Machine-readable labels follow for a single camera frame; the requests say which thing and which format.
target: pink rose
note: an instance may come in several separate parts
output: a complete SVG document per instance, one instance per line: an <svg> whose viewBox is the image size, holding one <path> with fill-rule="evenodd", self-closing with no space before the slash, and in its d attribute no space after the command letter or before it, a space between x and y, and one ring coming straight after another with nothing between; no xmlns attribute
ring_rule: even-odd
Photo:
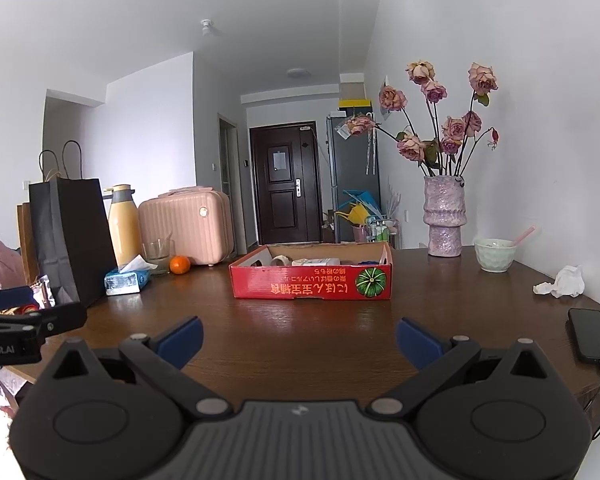
<svg viewBox="0 0 600 480"><path fill-rule="evenodd" d="M347 129L351 135L368 134L376 127L376 123L366 115L360 115L347 121Z"/></svg>
<svg viewBox="0 0 600 480"><path fill-rule="evenodd" d="M433 65L429 61L419 60L416 63L409 63L407 65L407 72L409 73L409 80L416 83L416 85L424 85L429 79L433 79L436 75L433 70Z"/></svg>
<svg viewBox="0 0 600 480"><path fill-rule="evenodd" d="M407 98L401 90L396 90L392 86L385 86L380 91L380 106L390 112L398 112L407 104Z"/></svg>
<svg viewBox="0 0 600 480"><path fill-rule="evenodd" d="M474 92L478 95L488 94L491 90L497 90L496 76L493 75L493 68L482 66L477 63L471 64L469 70L469 83Z"/></svg>
<svg viewBox="0 0 600 480"><path fill-rule="evenodd" d="M452 140L464 140L464 130L467 129L464 119L453 119L447 117L445 123L442 125L442 132L445 137Z"/></svg>
<svg viewBox="0 0 600 480"><path fill-rule="evenodd" d="M420 86L420 90L430 103L437 103L443 97L446 97L446 88L439 82L429 79L424 85Z"/></svg>
<svg viewBox="0 0 600 480"><path fill-rule="evenodd" d="M403 140L398 141L397 147L403 157L417 162L424 161L425 144L416 134L407 134Z"/></svg>
<svg viewBox="0 0 600 480"><path fill-rule="evenodd" d="M475 112L467 112L462 118L465 123L469 123L466 131L467 137L475 137L475 133L482 129L482 119Z"/></svg>
<svg viewBox="0 0 600 480"><path fill-rule="evenodd" d="M445 152L447 155L455 155L460 149L461 145L461 140L449 139L448 137L444 137L440 141L440 147L442 148L442 151Z"/></svg>

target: pink suitcase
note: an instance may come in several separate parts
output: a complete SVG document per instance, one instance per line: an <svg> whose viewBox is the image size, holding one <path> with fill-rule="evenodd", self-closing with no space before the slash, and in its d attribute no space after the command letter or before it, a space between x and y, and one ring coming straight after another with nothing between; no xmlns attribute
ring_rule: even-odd
<svg viewBox="0 0 600 480"><path fill-rule="evenodd" d="M212 266L234 250L229 197L211 187L172 189L138 207L143 242L171 234L176 254Z"/></svg>

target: tape roll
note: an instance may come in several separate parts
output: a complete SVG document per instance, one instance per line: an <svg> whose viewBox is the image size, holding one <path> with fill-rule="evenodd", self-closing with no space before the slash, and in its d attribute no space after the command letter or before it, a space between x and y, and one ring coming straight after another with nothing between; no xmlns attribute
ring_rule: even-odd
<svg viewBox="0 0 600 480"><path fill-rule="evenodd" d="M289 266L291 265L291 260L289 258L287 258L286 256L280 254L280 256L276 256L275 258L272 259L271 261L271 265L272 266Z"/></svg>

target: pink spoon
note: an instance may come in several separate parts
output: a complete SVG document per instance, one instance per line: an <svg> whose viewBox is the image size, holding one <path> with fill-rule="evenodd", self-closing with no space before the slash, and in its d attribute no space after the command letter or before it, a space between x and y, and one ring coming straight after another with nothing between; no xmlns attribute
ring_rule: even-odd
<svg viewBox="0 0 600 480"><path fill-rule="evenodd" d="M516 238L516 240L513 242L513 246L515 247L516 245L518 245L522 240L524 240L526 237L528 237L535 230L536 230L536 226L532 225L529 229L527 229L525 232L523 232L518 238Z"/></svg>

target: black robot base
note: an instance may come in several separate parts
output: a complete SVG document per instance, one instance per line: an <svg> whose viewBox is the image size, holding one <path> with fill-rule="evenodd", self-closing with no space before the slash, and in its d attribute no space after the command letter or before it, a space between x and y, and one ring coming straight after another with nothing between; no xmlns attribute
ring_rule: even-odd
<svg viewBox="0 0 600 480"><path fill-rule="evenodd" d="M248 400L178 368L199 319L117 349L68 340L24 400L11 447L29 480L566 480L590 424L539 346L488 351L403 319L420 372L373 400Z"/></svg>

